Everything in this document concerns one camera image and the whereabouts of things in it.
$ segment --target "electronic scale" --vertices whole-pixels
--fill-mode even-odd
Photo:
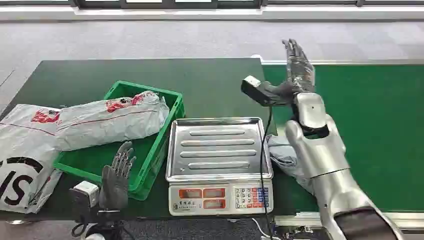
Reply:
[[[274,208],[273,170],[258,117],[187,118],[172,123],[166,180],[173,216],[241,215]]]

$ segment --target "green basket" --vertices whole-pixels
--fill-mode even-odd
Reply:
[[[171,123],[185,114],[183,95],[178,92],[144,86],[127,81],[117,81],[104,96],[104,100],[133,97],[144,91],[153,91],[163,96],[169,107],[169,115],[163,127],[154,135],[132,140],[137,160],[129,173],[129,197],[143,201],[149,195],[159,169],[167,156]],[[102,169],[112,160],[122,142],[87,147],[74,151],[63,151],[54,161],[54,167],[79,176],[90,182],[101,184]]]

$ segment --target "red display panel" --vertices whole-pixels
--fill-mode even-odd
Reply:
[[[224,209],[225,206],[225,199],[209,199],[203,201],[204,209]]]
[[[202,190],[201,189],[180,189],[179,197],[181,199],[201,199]]]
[[[207,188],[203,189],[203,197],[206,199],[224,198],[225,188]]]

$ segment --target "gray carpet floor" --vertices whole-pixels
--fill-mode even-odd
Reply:
[[[424,59],[424,22],[0,23],[0,112],[42,60],[238,58],[255,54],[265,60],[285,60],[281,39],[287,38],[296,39],[311,60]],[[0,239],[71,240],[73,226],[71,221],[20,226],[0,222]],[[129,222],[128,228],[141,240],[258,240],[260,236],[249,219],[236,223],[225,219]]]

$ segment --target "white package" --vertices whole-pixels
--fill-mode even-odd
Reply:
[[[66,107],[57,123],[55,148],[72,151],[142,139],[158,133],[169,112],[165,98],[152,91]]]
[[[0,210],[37,213],[61,171],[53,169],[59,109],[18,104],[0,121]]]

